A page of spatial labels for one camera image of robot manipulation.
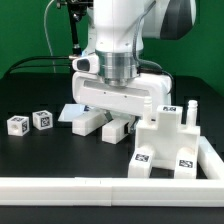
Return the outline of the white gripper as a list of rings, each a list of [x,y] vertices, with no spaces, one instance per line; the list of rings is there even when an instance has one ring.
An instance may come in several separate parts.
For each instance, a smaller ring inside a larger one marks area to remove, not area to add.
[[[72,94],[76,103],[104,110],[107,121],[113,120],[110,111],[135,115],[128,124],[128,131],[133,133],[143,115],[144,99],[152,99],[152,117],[156,116],[157,107],[171,104],[171,80],[165,75],[142,73],[131,79],[125,87],[106,84],[98,75],[76,72],[72,78]]]

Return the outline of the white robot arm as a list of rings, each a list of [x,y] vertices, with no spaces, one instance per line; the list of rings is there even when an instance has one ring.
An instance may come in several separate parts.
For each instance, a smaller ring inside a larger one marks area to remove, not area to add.
[[[92,109],[72,121],[86,136],[97,128],[128,129],[152,108],[171,103],[172,81],[157,63],[140,57],[143,39],[178,40],[193,27],[195,0],[93,0],[88,52],[72,61],[73,98]]]

